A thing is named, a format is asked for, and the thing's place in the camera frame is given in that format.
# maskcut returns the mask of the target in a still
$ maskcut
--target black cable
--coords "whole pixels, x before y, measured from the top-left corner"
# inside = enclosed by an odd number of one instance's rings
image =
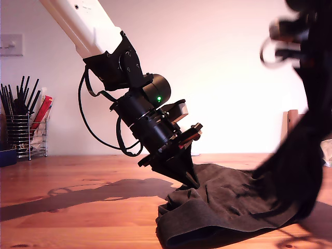
[[[119,143],[119,146],[120,146],[120,149],[121,151],[126,155],[126,156],[129,156],[129,157],[136,157],[138,156],[142,150],[143,150],[143,144],[141,143],[141,148],[139,150],[139,152],[137,152],[137,154],[133,154],[129,151],[127,151],[127,148],[125,146],[125,143],[123,142],[123,139],[122,139],[122,136],[121,136],[121,118],[118,117],[118,120],[116,121],[116,138],[118,140],[118,143]]]
[[[86,68],[85,68],[85,71],[84,71],[84,73],[83,73],[83,75],[82,75],[82,79],[81,79],[81,81],[80,81],[80,83],[79,83],[79,86],[78,86],[78,105],[79,105],[79,111],[80,111],[80,113],[81,113],[81,115],[82,115],[82,119],[83,119],[83,121],[84,121],[84,124],[85,124],[86,127],[88,128],[88,130],[89,130],[89,132],[91,133],[91,135],[92,135],[95,139],[97,139],[100,143],[102,143],[102,144],[104,144],[104,145],[106,145],[106,146],[108,146],[108,147],[111,147],[111,148],[113,148],[113,149],[122,150],[121,148],[116,147],[116,146],[113,146],[113,145],[111,145],[111,144],[108,144],[108,143],[102,141],[99,137],[97,137],[97,136],[93,133],[93,131],[90,129],[90,127],[89,127],[89,125],[88,125],[88,122],[87,122],[87,120],[85,119],[85,116],[84,116],[84,113],[83,113],[83,108],[82,108],[82,101],[81,101],[81,90],[82,90],[83,81],[84,81],[84,79],[86,79],[86,75],[88,75],[88,71],[89,71],[89,69],[86,67]],[[128,148],[125,148],[125,149],[131,149],[131,148],[133,148],[134,146],[136,146],[138,143],[139,143],[139,141],[137,141],[137,142],[134,143],[132,146],[130,146],[130,147],[128,147]]]

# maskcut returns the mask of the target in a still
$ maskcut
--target black cylindrical motor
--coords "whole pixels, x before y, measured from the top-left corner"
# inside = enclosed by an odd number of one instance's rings
[[[161,75],[153,76],[150,84],[143,89],[130,89],[111,107],[151,154],[179,132],[164,118],[162,111],[157,110],[170,98],[171,87]]]

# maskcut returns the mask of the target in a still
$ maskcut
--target wooden object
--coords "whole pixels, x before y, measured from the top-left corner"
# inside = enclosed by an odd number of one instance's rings
[[[200,155],[193,160],[252,169],[268,156]],[[2,168],[1,249],[161,248],[158,205],[181,184],[150,167],[139,168],[142,157],[43,157]],[[331,193],[332,168],[324,167],[319,202],[309,218],[223,248],[332,248]]]

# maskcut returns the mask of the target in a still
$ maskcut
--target black chopstick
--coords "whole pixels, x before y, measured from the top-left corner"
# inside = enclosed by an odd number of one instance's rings
[[[32,102],[32,105],[31,105],[31,108],[30,108],[30,115],[33,114],[33,109],[35,108],[35,105],[37,103],[39,95],[40,95],[40,90],[38,90],[37,95],[36,95],[35,99]]]
[[[23,98],[25,96],[27,85],[29,84],[29,80],[30,80],[30,76],[28,76],[27,79],[26,79],[26,83],[25,83],[25,87],[24,87],[24,91],[23,91]]]
[[[39,79],[37,79],[37,81],[36,81],[36,83],[35,83],[35,86],[34,86],[34,88],[33,88],[33,90],[32,90],[32,93],[31,93],[31,95],[30,95],[29,101],[28,101],[28,103],[27,103],[27,105],[26,105],[27,108],[29,108],[29,106],[30,106],[30,103],[31,103],[31,100],[32,100],[33,94],[35,93],[35,90],[36,90],[36,87],[37,87],[37,85],[38,85],[38,82],[39,82]]]

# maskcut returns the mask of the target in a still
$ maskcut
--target wire mesh basket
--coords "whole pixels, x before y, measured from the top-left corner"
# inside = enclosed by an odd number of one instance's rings
[[[16,149],[18,158],[32,156],[47,157],[47,120],[44,122],[30,122],[31,116],[11,115],[6,116],[7,144]]]

